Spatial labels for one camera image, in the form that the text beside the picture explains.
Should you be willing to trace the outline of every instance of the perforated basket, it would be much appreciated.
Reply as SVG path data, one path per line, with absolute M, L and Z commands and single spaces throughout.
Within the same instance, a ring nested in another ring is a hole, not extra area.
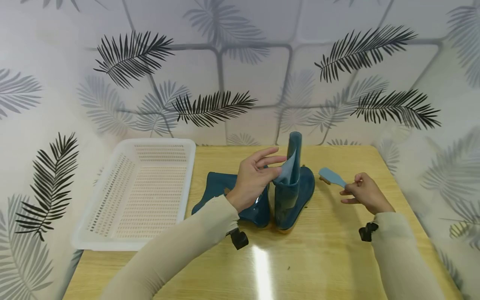
M 129 139 L 115 147 L 72 235 L 77 249 L 137 251 L 185 216 L 195 143 Z

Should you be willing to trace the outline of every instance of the teal rain boot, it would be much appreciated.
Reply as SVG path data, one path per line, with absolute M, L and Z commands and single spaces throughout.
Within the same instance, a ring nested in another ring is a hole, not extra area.
M 291 132 L 288 140 L 287 161 L 282 173 L 269 186 L 268 197 L 274 204 L 275 221 L 280 232 L 288 233 L 310 200 L 315 188 L 312 171 L 300 167 L 301 133 Z
M 204 195 L 201 201 L 193 207 L 192 215 L 213 197 L 218 197 L 222 194 L 226 195 L 235 187 L 236 182 L 237 175 L 234 174 L 208 173 Z M 267 187 L 265 187 L 252 206 L 239 213 L 239 217 L 240 220 L 250 221 L 259 228 L 264 228 L 268 225 L 270 222 L 270 207 L 268 205 Z

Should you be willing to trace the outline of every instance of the beige sleeve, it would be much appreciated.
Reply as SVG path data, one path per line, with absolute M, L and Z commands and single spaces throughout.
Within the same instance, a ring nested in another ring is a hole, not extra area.
M 444 300 L 435 276 L 423 260 L 402 214 L 380 213 L 372 246 L 389 300 Z
M 195 215 L 148 242 L 113 277 L 101 299 L 150 300 L 189 262 L 235 229 L 238 219 L 225 196 L 213 198 Z

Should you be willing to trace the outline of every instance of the light blue brush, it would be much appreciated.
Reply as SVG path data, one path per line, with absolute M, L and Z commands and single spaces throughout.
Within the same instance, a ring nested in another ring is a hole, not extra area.
M 333 172 L 329 168 L 321 168 L 318 171 L 318 175 L 320 175 L 320 180 L 325 181 L 326 184 L 338 184 L 342 188 L 345 188 L 347 184 L 337 173 Z

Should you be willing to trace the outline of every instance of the table surface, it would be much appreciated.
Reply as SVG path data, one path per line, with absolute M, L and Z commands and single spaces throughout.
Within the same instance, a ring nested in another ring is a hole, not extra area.
M 201 199 L 208 172 L 237 173 L 240 161 L 262 146 L 197 147 L 186 216 Z M 280 153 L 286 153 L 280 147 Z M 367 172 L 395 209 L 403 213 L 419 250 L 435 273 L 446 299 L 461 299 L 432 244 L 388 168 L 372 146 L 303 146 L 301 163 L 314 174 L 328 167 L 353 181 Z M 386 299 L 370 243 L 358 229 L 372 220 L 361 205 L 340 203 L 342 190 L 316 176 L 315 192 L 291 231 L 285 235 L 240 222 L 250 244 L 237 251 L 229 238 L 178 273 L 155 299 Z M 97 299 L 103 287 L 134 252 L 84 251 L 64 299 Z

